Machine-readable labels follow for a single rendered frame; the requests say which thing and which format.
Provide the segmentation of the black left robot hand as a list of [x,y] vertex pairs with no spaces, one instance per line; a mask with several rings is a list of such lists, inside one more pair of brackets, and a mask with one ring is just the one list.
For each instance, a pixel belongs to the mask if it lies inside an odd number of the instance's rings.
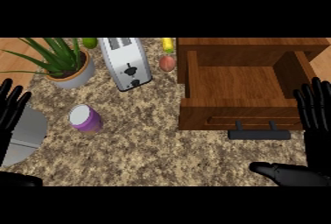
[[[31,98],[31,92],[26,91],[22,93],[23,87],[20,85],[11,87],[11,85],[13,80],[5,78],[0,85],[0,165],[4,161],[13,130]],[[20,173],[0,171],[0,187],[41,185],[41,178]]]

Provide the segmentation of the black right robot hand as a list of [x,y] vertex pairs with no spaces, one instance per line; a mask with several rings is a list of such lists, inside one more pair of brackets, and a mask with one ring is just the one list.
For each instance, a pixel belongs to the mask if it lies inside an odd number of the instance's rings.
[[331,83],[311,79],[294,90],[304,128],[305,166],[251,162],[249,171],[279,186],[331,186]]

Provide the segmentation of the purple can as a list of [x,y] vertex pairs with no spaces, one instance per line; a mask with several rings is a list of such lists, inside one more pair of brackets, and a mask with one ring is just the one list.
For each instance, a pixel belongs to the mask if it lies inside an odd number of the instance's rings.
[[85,133],[97,133],[101,128],[100,115],[87,104],[78,104],[69,110],[67,121],[70,126]]

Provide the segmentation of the wooden drawer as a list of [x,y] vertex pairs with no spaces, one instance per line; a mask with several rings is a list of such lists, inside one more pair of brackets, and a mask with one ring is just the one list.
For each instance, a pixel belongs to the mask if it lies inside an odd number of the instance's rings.
[[302,128],[294,91],[316,76],[302,52],[285,52],[271,66],[203,66],[187,52],[180,130]]

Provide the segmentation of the grey steel sink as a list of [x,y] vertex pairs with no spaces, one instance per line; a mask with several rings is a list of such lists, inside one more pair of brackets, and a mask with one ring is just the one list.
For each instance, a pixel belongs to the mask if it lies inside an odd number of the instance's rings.
[[45,135],[47,119],[44,115],[31,107],[25,107],[4,154],[2,167],[22,162],[28,158],[39,147]]

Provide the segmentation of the white plant pot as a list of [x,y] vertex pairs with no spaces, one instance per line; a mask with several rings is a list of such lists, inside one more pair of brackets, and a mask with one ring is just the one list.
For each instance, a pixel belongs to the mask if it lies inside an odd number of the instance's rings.
[[53,84],[63,89],[78,88],[82,86],[88,79],[91,78],[96,67],[93,59],[88,55],[88,52],[85,50],[81,50],[81,52],[85,55],[85,62],[79,70],[66,78],[53,78],[51,76],[45,76],[45,78],[53,82]]

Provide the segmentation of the green potted plant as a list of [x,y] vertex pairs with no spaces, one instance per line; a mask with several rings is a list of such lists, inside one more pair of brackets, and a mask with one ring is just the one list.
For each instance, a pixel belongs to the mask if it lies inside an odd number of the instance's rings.
[[69,46],[62,38],[44,38],[48,48],[44,48],[31,38],[19,38],[19,40],[33,48],[44,60],[38,60],[22,53],[4,50],[19,58],[32,62],[44,69],[42,75],[54,79],[65,79],[72,76],[87,62],[87,55],[79,50],[78,40],[72,38],[73,46]]

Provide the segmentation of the green lime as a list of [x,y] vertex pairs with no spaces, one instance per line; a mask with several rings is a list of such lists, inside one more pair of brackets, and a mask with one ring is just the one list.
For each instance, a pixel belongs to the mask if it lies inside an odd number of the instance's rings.
[[96,38],[82,38],[82,46],[87,49],[93,49],[98,44],[98,41]]

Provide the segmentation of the silver toaster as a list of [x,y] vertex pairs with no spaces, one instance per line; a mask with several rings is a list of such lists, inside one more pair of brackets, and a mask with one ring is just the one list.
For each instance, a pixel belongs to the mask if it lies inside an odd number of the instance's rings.
[[150,66],[138,38],[97,39],[109,75],[121,92],[152,80]]

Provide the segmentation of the wooden cabinet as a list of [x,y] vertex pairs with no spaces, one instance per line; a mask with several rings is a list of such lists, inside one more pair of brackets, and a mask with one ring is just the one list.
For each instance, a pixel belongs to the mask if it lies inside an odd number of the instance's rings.
[[268,67],[285,52],[311,61],[329,46],[326,38],[177,38],[177,82],[184,83],[187,51],[203,67]]

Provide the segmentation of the reddish brown potato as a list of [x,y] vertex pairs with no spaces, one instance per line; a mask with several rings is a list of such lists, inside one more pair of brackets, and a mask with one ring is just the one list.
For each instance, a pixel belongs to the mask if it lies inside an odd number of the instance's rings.
[[159,69],[164,72],[169,72],[174,69],[175,66],[175,60],[171,56],[162,56],[159,58]]

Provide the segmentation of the yellow corn cob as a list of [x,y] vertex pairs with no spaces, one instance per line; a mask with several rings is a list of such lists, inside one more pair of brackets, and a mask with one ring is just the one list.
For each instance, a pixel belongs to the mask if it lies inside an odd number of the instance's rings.
[[162,51],[165,53],[172,53],[172,41],[171,41],[171,38],[162,38],[161,39],[161,43],[162,43]]

